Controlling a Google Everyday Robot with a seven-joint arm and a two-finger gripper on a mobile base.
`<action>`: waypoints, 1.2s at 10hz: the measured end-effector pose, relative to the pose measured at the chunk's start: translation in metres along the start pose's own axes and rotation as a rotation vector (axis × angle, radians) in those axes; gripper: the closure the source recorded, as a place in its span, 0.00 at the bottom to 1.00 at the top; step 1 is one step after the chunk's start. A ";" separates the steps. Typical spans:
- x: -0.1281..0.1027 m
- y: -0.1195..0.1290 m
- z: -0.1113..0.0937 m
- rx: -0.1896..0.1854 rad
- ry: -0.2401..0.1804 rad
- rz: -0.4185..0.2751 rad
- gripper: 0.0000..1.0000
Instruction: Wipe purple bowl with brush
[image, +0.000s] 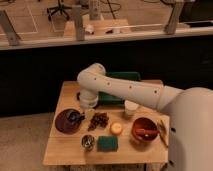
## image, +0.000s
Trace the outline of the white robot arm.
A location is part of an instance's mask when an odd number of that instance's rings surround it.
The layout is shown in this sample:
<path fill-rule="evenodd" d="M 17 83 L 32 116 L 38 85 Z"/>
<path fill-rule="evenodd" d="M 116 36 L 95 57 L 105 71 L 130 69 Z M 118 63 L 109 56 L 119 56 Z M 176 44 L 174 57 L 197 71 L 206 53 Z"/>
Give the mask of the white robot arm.
<path fill-rule="evenodd" d="M 213 171 L 213 90 L 171 86 L 108 77 L 94 63 L 78 73 L 80 106 L 93 108 L 105 92 L 155 109 L 170 117 L 166 171 Z"/>

